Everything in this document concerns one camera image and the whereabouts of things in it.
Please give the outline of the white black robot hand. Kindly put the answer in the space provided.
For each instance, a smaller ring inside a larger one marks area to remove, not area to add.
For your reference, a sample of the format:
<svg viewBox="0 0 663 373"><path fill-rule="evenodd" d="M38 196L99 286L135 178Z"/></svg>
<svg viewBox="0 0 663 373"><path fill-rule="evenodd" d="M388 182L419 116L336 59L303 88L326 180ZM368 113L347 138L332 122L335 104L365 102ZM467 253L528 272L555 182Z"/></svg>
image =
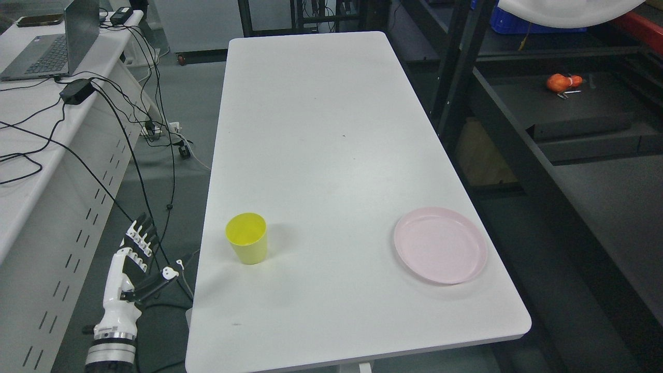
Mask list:
<svg viewBox="0 0 663 373"><path fill-rule="evenodd" d="M153 220L142 213L126 229L111 258L104 289L102 320L93 328L95 342L133 341L137 337L139 307L184 273L185 261L149 274L158 250Z"/></svg>

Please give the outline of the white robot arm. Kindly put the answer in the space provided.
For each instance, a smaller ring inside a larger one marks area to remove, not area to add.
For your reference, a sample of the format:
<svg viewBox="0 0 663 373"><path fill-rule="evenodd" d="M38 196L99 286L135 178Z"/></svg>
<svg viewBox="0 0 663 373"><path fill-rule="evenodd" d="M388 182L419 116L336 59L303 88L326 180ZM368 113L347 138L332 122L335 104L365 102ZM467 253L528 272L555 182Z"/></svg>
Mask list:
<svg viewBox="0 0 663 373"><path fill-rule="evenodd" d="M128 333L95 335L85 359L85 372L131 372L136 338Z"/></svg>

